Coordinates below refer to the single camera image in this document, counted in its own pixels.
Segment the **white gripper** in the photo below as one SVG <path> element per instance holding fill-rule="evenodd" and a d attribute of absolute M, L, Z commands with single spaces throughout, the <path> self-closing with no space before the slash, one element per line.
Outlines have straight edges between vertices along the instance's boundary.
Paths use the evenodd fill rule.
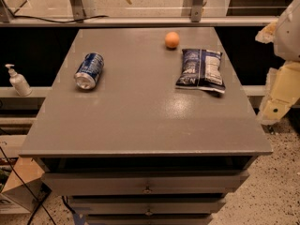
<path fill-rule="evenodd" d="M 274 125 L 300 99 L 300 0 L 293 0 L 277 22 L 266 25 L 255 40 L 264 44 L 274 41 L 275 55 L 286 60 L 279 69 L 269 69 L 257 115 L 262 125 Z"/>

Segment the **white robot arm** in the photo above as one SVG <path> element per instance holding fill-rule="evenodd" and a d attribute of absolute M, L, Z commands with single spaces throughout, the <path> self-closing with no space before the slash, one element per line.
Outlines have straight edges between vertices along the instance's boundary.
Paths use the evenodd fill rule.
<path fill-rule="evenodd" d="M 272 42 L 275 56 L 284 60 L 279 69 L 269 69 L 257 114 L 258 121 L 269 126 L 279 122 L 300 98 L 300 0 L 293 0 L 255 40 Z"/>

